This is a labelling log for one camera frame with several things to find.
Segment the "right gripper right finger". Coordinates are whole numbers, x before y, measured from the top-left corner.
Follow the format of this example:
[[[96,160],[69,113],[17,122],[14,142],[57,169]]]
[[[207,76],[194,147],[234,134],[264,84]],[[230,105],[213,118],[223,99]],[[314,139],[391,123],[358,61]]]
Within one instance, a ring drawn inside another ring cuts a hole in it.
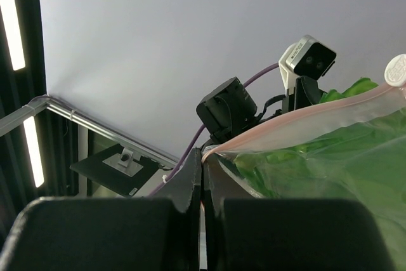
[[[371,213],[345,199],[258,199],[202,165],[209,270],[394,270]]]

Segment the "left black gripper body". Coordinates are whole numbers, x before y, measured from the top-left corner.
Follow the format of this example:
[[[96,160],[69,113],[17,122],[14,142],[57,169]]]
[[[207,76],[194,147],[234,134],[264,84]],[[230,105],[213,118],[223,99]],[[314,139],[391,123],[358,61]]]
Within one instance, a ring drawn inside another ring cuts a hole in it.
[[[321,101],[325,91],[306,76],[296,79],[291,93],[277,95],[257,105],[237,77],[233,77],[205,96],[196,113],[210,134],[211,143],[221,144],[274,117],[312,106]]]

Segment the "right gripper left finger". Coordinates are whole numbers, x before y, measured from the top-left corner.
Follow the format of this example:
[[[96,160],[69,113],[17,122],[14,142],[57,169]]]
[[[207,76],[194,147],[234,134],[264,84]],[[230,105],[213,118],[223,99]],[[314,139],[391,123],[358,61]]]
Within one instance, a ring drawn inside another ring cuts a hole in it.
[[[150,197],[41,197],[17,216],[2,270],[198,270],[201,153]]]

